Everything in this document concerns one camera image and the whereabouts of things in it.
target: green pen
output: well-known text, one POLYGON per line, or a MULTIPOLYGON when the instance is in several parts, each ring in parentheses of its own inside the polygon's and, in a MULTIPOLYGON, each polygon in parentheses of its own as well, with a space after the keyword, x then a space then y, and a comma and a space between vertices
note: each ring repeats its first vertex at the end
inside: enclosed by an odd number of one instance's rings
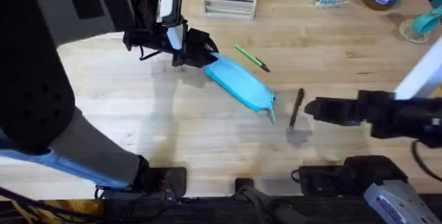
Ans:
POLYGON ((262 68, 264 71, 269 72, 269 68, 265 66, 264 62, 261 62, 258 58, 254 57, 253 55, 250 55, 245 49, 243 49, 241 46, 235 44, 235 48, 239 50, 242 54, 247 56, 251 61, 253 61, 256 65, 258 65, 260 68, 262 68))

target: black cable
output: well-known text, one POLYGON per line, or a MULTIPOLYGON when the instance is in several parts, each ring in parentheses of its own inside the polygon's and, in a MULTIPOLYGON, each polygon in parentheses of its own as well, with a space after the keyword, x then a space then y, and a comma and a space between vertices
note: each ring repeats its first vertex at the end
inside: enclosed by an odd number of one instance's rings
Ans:
POLYGON ((442 178, 440 176, 436 175, 433 171, 431 171, 431 169, 429 169, 427 167, 427 165, 425 165, 425 163, 423 162, 421 156, 419 155, 419 153, 417 151, 418 142, 419 142, 418 140, 415 140, 411 144, 411 152, 412 152, 412 156, 413 156, 414 161, 416 161, 417 165, 419 166, 419 168, 422 169, 423 172, 425 172, 427 175, 431 176, 433 179, 436 179, 439 182, 442 182, 442 178))
POLYGON ((153 221, 154 219, 156 219, 161 214, 163 214, 165 211, 171 209, 172 206, 175 206, 175 205, 169 205, 169 206, 161 209, 158 213, 154 214, 153 216, 151 216, 147 220, 143 219, 143 220, 138 220, 138 221, 118 221, 118 220, 101 219, 101 218, 98 218, 98 217, 90 215, 90 214, 84 214, 84 213, 80 213, 80 212, 62 209, 59 207, 54 207, 52 205, 45 204, 44 202, 32 200, 32 199, 29 199, 25 196, 21 196, 19 194, 16 194, 16 193, 9 191, 9 190, 2 188, 2 187, 0 187, 0 196, 4 196, 5 198, 8 198, 10 200, 15 200, 16 202, 18 202, 20 204, 33 206, 38 209, 44 209, 44 210, 50 212, 51 214, 54 214, 54 216, 56 216, 57 218, 60 218, 63 222, 79 223, 79 224, 86 224, 86 223, 123 223, 123 224, 149 223, 149 222, 153 221), (73 216, 76 218, 84 219, 85 221, 73 221, 73 220, 69 220, 61 215, 73 216))
POLYGON ((291 179, 295 182, 295 183, 301 183, 301 181, 299 180, 299 178, 295 178, 295 174, 299 173, 299 169, 295 169, 294 171, 291 172, 290 176, 291 179))

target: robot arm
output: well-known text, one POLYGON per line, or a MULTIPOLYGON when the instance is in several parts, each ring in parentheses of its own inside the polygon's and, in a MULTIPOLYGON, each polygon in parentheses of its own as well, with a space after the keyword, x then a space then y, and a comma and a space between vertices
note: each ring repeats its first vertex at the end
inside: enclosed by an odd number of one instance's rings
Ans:
POLYGON ((190 29, 181 0, 0 0, 0 155, 94 181, 107 197, 152 194, 162 180, 185 193, 185 168, 154 169, 99 132, 75 107, 59 45, 124 31, 130 50, 173 55, 173 65, 203 67, 216 58, 209 34, 190 29), (158 17, 159 6, 167 9, 158 17))

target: wooden table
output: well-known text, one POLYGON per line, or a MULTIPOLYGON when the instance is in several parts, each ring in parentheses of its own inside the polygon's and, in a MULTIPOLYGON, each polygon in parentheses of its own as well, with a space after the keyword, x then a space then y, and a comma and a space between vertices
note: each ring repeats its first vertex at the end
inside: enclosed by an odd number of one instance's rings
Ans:
MULTIPOLYGON (((370 10, 361 0, 333 9, 317 9, 311 0, 258 0, 255 20, 247 21, 203 17, 201 0, 183 0, 189 25, 209 32, 221 53, 275 92, 274 125, 267 113, 245 107, 203 70, 173 68, 170 55, 138 61, 139 50, 128 53, 121 33, 62 46, 59 54, 84 115, 152 167, 186 167, 187 196, 231 195, 237 177, 255 178, 256 186, 270 194, 296 194, 299 187, 290 171, 300 165, 370 154, 391 158, 419 192, 442 193, 440 183, 413 161, 410 139, 376 140, 369 137, 368 125, 339 127, 304 113, 296 132, 286 134, 301 87, 304 105, 316 96, 353 98, 360 89, 394 90, 430 47, 405 41, 398 25, 429 9, 427 0, 403 0, 388 12, 370 10), (271 73, 234 44, 257 55, 271 73)), ((442 174, 442 151, 419 149, 429 167, 442 174)), ((93 195, 92 183, 68 174, 7 158, 0 165, 0 185, 27 196, 93 195)))

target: blue pencil case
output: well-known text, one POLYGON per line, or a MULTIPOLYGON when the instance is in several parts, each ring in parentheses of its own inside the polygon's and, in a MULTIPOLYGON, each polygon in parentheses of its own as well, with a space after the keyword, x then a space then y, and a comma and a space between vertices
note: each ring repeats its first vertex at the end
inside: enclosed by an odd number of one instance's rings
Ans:
POLYGON ((230 94, 254 111, 268 110, 275 122, 275 95, 255 75, 232 59, 212 53, 218 60, 204 67, 205 73, 230 94))

